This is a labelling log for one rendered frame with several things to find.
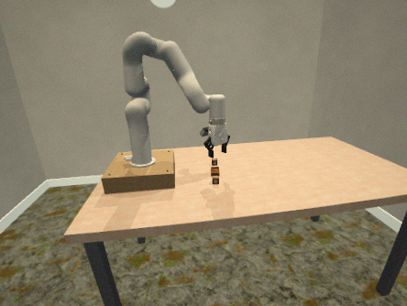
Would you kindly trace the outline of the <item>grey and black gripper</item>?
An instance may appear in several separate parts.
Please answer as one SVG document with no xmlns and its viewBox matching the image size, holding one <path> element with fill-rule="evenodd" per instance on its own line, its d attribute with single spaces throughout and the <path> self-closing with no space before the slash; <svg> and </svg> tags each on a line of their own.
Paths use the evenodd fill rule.
<svg viewBox="0 0 407 306">
<path fill-rule="evenodd" d="M 227 135 L 227 126 L 223 125 L 209 125 L 208 127 L 208 139 L 204 142 L 205 147 L 208 149 L 208 157 L 214 157 L 213 148 L 219 145 L 221 151 L 226 153 L 226 146 L 230 136 Z M 209 144 L 209 145 L 208 145 Z"/>
</svg>

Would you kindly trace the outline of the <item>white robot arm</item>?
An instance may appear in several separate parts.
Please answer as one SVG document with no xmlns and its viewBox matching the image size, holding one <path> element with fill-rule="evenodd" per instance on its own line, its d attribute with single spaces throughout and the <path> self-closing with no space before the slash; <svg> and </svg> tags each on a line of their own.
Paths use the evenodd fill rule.
<svg viewBox="0 0 407 306">
<path fill-rule="evenodd" d="M 209 124 L 226 123 L 225 97 L 205 95 L 178 45 L 173 41 L 164 42 L 147 33 L 137 32 L 127 38 L 123 47 L 125 89 L 132 99 L 125 109 L 132 155 L 124 156 L 124 159 L 130 160 L 130 165 L 134 168 L 149 167 L 156 162 L 151 155 L 147 119 L 150 111 L 150 90 L 149 82 L 144 77 L 143 55 L 165 61 L 193 110 L 203 114 L 209 109 Z M 146 90 L 148 91 L 143 94 Z M 144 103 L 146 101 L 148 104 Z"/>
</svg>

